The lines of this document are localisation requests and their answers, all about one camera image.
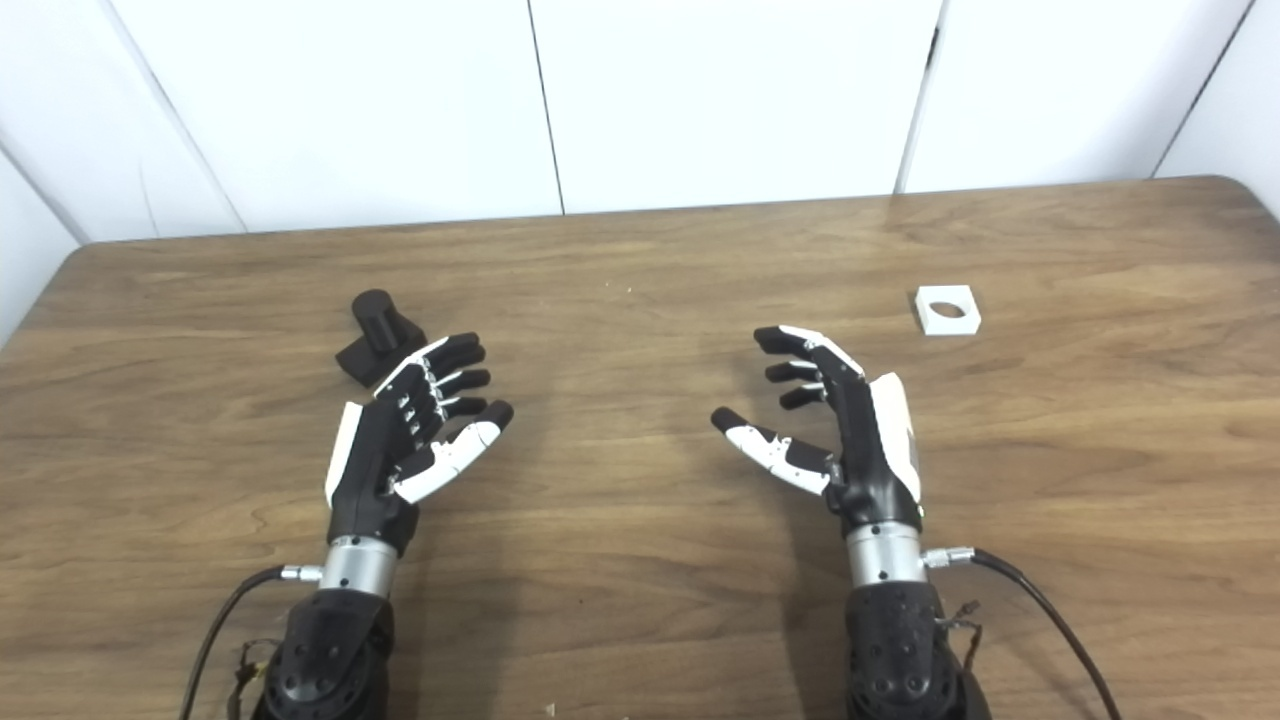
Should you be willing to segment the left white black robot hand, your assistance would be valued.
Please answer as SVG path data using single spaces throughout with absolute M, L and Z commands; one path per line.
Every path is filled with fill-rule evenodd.
M 344 406 L 325 479 L 326 539 L 379 541 L 403 557 L 419 503 L 477 461 L 515 416 L 506 401 L 470 397 L 488 386 L 475 332 L 410 352 L 365 404 Z

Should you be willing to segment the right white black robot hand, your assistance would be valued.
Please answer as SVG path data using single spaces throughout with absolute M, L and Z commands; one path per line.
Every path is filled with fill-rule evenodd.
M 826 405 L 835 415 L 838 448 L 827 450 L 749 421 L 730 407 L 712 425 L 771 475 L 819 496 L 850 533 L 896 523 L 923 529 L 922 479 L 915 434 L 901 378 L 870 379 L 827 336 L 795 325 L 768 325 L 753 338 L 769 355 L 788 360 L 765 369 L 773 383 L 796 382 L 780 396 L 786 410 Z

